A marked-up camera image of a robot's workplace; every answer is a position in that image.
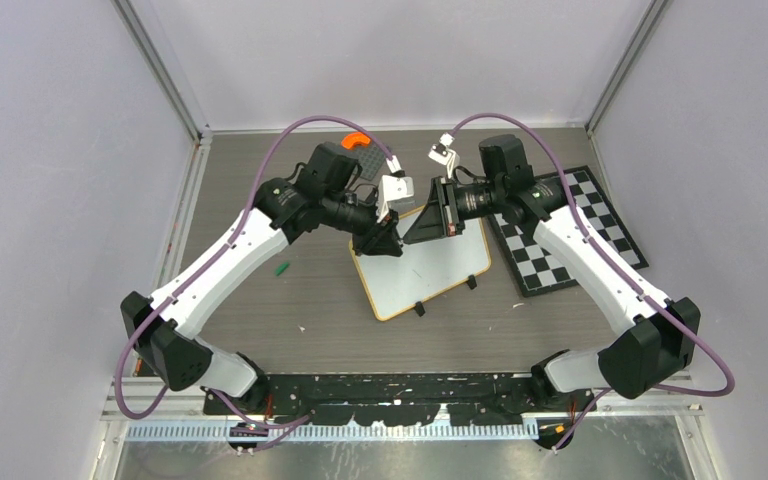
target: debris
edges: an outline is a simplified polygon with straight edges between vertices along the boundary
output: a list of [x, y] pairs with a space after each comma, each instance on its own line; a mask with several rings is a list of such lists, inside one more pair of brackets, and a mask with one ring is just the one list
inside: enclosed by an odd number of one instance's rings
[[290, 262], [284, 262], [281, 265], [278, 266], [278, 268], [275, 269], [275, 276], [279, 277], [282, 273], [284, 273], [284, 270], [287, 269], [287, 267], [290, 266]]

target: black wire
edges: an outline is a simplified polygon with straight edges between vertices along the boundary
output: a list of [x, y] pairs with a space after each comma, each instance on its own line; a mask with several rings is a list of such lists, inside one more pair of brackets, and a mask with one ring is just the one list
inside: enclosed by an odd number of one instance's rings
[[358, 183], [349, 191], [352, 193], [357, 193], [357, 189], [360, 187], [372, 187], [372, 191], [375, 193], [375, 197], [378, 198], [378, 187], [372, 183]]
[[304, 168], [304, 165], [305, 165], [305, 164], [304, 164], [304, 162], [299, 162], [299, 163], [297, 163], [297, 164], [296, 164], [296, 167], [293, 169], [293, 174], [292, 174], [292, 175], [290, 175], [289, 177], [284, 177], [284, 180], [286, 180], [286, 181], [288, 181], [288, 182], [292, 181], [294, 178], [296, 178], [296, 175], [298, 175], [298, 174], [299, 174], [299, 171], [300, 171], [302, 168]]
[[463, 172], [464, 174], [466, 174], [466, 176], [468, 176], [469, 178], [472, 179], [472, 183], [484, 183], [484, 182], [487, 182], [487, 177], [482, 177], [480, 175], [476, 175], [476, 174], [470, 172], [468, 168], [462, 167], [462, 166], [458, 165], [457, 167], [455, 167], [455, 171], [452, 172], [452, 175], [455, 177], [455, 182], [460, 183], [461, 185], [465, 185], [465, 184], [463, 182], [461, 182], [460, 179], [458, 178], [458, 172]]
[[352, 179], [351, 182], [349, 182], [349, 186], [347, 188], [352, 188], [355, 182], [357, 182], [360, 176], [363, 174], [363, 167], [359, 163], [357, 164], [357, 167], [358, 167], [357, 173], [355, 173], [355, 177]]

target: black and white checkerboard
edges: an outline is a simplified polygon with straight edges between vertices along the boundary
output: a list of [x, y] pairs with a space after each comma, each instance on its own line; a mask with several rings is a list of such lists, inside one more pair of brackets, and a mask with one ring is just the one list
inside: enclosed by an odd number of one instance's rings
[[[557, 177], [556, 173], [538, 179]], [[625, 229], [614, 207], [596, 182], [589, 167], [567, 170], [567, 181], [575, 201], [584, 211], [602, 238], [634, 268], [649, 264]], [[518, 280], [523, 296], [531, 297], [576, 285], [567, 269], [551, 253], [540, 248], [533, 238], [522, 234], [515, 225], [505, 222], [501, 215], [490, 217], [493, 233], [505, 254], [508, 266]]]

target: gray table surface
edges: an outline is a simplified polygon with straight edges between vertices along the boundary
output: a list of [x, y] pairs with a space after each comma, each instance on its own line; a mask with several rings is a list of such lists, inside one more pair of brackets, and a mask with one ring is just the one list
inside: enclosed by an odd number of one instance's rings
[[[462, 131], [454, 145], [462, 165], [480, 172], [478, 142], [500, 133], [506, 131]], [[565, 168], [589, 165], [601, 179], [583, 129], [543, 129], [540, 134]], [[344, 135], [290, 135], [267, 168], [266, 178], [289, 175], [296, 162], [308, 160], [317, 143], [339, 143]], [[380, 132], [414, 178], [417, 206], [427, 198], [430, 179], [443, 173], [426, 156], [439, 135]], [[535, 173], [552, 171], [537, 144], [520, 137]], [[183, 265], [195, 260], [234, 221], [274, 138], [271, 134], [214, 137]], [[520, 297], [489, 228], [487, 232], [492, 266], [478, 277], [476, 290], [461, 285], [432, 299], [422, 318], [409, 312], [379, 322], [350, 257], [349, 235], [321, 228], [303, 235], [254, 272], [216, 310], [202, 337], [228, 351], [245, 353], [271, 373], [527, 371], [559, 350], [612, 340], [604, 316], [581, 287]], [[284, 262], [290, 262], [289, 268], [276, 277], [275, 268]], [[514, 308], [518, 303], [523, 305]]]

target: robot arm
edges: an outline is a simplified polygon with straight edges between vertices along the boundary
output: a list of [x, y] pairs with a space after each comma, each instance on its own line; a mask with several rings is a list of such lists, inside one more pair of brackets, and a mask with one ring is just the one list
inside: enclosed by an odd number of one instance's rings
[[[587, 239], [592, 237], [623, 272], [638, 281], [646, 294], [695, 333], [699, 310], [693, 302], [687, 298], [673, 302], [643, 279], [596, 234], [579, 210], [588, 230], [582, 233], [560, 183], [535, 181], [522, 142], [516, 137], [489, 138], [481, 142], [479, 150], [486, 177], [460, 184], [447, 170], [445, 178], [435, 178], [428, 204], [404, 241], [411, 244], [454, 236], [463, 231], [468, 219], [502, 214], [508, 223], [533, 235], [540, 247], [567, 268], [593, 297], [617, 340], [586, 351], [559, 352], [535, 365], [532, 373], [546, 395], [610, 387], [626, 398], [636, 398], [686, 367], [692, 359], [693, 343], [628, 288]], [[457, 158], [443, 144], [432, 148], [429, 156], [435, 161], [442, 157]]]
[[[134, 347], [171, 390], [198, 384], [242, 397], [243, 402], [259, 402], [263, 392], [254, 387], [263, 379], [263, 373], [257, 366], [242, 354], [225, 352], [198, 335], [211, 314], [243, 280], [302, 233], [327, 225], [351, 233], [357, 255], [401, 255], [396, 231], [399, 217], [392, 207], [413, 196], [411, 179], [403, 172], [392, 176], [387, 180], [392, 187], [389, 196], [383, 192], [381, 198], [371, 196], [362, 201], [348, 190], [357, 163], [342, 147], [330, 142], [320, 144], [294, 183], [274, 178], [260, 186], [245, 230], [236, 239], [233, 233], [240, 217], [169, 284], [152, 292], [149, 298], [132, 292], [122, 301], [125, 327], [132, 335], [153, 310], [172, 298], [171, 305]], [[376, 206], [376, 200], [383, 205]], [[216, 263], [182, 295], [173, 297], [186, 279], [226, 245], [228, 250]]]

